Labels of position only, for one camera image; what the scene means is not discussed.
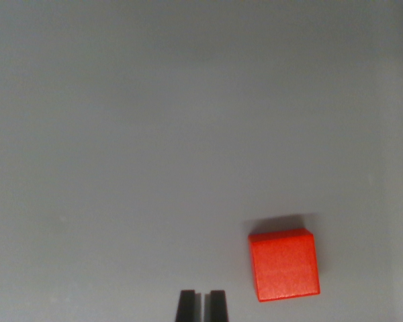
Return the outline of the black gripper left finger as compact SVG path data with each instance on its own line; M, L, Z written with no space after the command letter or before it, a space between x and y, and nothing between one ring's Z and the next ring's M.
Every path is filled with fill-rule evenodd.
M195 290L182 290L179 295L175 322L200 322L201 320L201 294Z

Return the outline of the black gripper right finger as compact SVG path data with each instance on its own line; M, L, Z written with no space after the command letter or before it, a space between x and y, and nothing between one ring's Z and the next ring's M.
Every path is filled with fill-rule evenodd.
M229 322L224 290L211 290L205 295L205 322Z

